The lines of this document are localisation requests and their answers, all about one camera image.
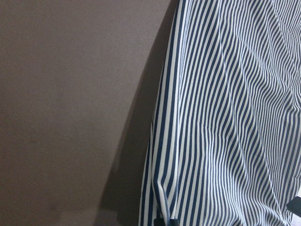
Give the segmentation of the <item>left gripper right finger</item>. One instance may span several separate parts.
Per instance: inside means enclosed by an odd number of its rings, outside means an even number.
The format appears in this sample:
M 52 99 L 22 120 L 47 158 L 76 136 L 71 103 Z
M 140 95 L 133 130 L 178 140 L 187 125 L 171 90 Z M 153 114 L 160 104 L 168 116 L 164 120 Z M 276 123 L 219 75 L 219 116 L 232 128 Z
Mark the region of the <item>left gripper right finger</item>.
M 179 226 L 179 221 L 177 219 L 170 219 L 168 225 L 169 226 Z

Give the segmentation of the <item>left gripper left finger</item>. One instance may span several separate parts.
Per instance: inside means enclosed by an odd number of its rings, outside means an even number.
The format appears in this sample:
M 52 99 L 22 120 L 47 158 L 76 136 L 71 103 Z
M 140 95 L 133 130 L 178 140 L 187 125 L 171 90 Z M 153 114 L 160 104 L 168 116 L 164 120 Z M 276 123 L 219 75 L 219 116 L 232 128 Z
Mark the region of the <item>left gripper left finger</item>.
M 163 218 L 154 219 L 154 226 L 165 226 L 165 222 Z

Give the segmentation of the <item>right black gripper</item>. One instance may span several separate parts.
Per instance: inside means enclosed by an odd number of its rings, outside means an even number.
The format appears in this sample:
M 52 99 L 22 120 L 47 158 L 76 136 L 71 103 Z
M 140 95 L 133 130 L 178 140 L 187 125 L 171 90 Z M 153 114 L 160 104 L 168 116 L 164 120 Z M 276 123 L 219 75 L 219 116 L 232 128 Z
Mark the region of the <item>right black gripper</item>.
M 296 216 L 301 216 L 301 197 L 296 196 L 288 202 L 287 209 Z

